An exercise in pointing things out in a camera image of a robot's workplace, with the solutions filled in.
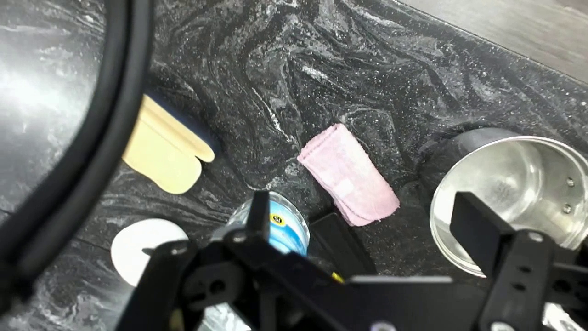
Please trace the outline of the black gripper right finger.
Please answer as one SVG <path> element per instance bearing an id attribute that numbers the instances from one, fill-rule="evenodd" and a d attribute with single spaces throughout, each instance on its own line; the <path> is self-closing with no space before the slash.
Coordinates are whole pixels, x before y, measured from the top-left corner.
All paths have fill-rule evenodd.
<path id="1" fill-rule="evenodd" d="M 469 191 L 456 193 L 451 234 L 491 281 L 478 331 L 548 331 L 546 303 L 587 327 L 588 265 L 579 250 L 539 230 L 515 230 Z"/>

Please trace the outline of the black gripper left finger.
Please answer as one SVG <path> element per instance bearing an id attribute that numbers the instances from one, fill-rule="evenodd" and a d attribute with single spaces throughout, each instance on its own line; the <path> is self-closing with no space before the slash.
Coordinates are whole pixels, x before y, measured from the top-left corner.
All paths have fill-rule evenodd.
<path id="1" fill-rule="evenodd" d="M 333 331 L 313 302 L 317 268 L 269 243 L 271 193 L 258 191 L 243 228 L 199 248 L 155 248 L 116 331 L 197 331 L 205 313 L 228 303 L 256 331 Z"/>

